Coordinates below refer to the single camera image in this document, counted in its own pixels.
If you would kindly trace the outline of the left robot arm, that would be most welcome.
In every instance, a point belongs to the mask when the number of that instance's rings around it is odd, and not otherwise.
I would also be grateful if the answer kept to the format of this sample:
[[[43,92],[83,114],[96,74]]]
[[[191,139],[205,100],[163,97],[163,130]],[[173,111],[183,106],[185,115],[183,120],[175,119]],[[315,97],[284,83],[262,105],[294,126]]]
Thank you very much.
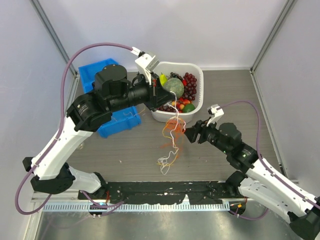
[[[110,122],[114,112],[145,104],[155,111],[177,98],[165,90],[159,76],[151,74],[151,82],[138,74],[134,82],[127,79],[127,70],[118,64],[105,66],[95,74],[93,90],[77,97],[66,111],[63,125],[39,156],[26,157],[23,165],[34,174],[30,180],[34,191],[50,195],[68,189],[90,194],[100,200],[107,192],[107,183],[97,173],[87,173],[71,167],[67,160],[85,139],[103,124]]]

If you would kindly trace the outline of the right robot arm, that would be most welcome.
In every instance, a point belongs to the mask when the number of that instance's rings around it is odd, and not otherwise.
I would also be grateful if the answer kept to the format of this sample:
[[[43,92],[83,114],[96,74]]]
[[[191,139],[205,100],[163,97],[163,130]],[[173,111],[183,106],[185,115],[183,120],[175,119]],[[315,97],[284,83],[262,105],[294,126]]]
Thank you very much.
[[[223,123],[216,128],[214,123],[199,120],[184,134],[191,143],[208,142],[226,155],[226,160],[236,170],[225,186],[230,197],[242,195],[259,202],[282,217],[304,240],[314,240],[318,236],[319,197],[294,184],[244,143],[233,123]]]

